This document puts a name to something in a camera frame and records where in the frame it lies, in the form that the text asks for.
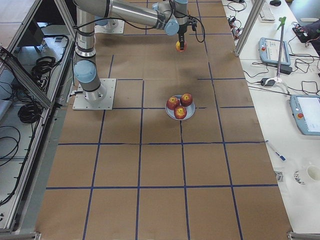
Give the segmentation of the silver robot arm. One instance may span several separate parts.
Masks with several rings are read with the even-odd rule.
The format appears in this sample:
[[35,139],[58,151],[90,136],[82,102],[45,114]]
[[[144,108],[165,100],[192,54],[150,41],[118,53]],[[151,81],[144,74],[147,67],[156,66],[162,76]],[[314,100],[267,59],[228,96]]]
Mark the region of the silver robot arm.
[[89,102],[99,101],[107,93],[96,67],[95,32],[111,34],[123,23],[141,30],[163,30],[168,36],[178,35],[177,50],[184,51],[187,28],[197,29],[198,21],[189,14],[186,0],[163,0],[151,8],[124,0],[76,0],[74,4],[77,25],[73,73]]

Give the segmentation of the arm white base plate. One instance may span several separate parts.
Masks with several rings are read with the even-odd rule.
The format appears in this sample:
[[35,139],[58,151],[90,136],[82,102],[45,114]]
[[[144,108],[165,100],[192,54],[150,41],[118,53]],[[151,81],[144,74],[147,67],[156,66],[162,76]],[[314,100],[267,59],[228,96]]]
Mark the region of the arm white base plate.
[[125,22],[117,19],[103,19],[95,23],[94,32],[96,34],[122,35],[124,33]]
[[117,80],[115,78],[101,78],[100,87],[92,92],[83,90],[81,83],[73,102],[73,110],[99,111],[113,109]]

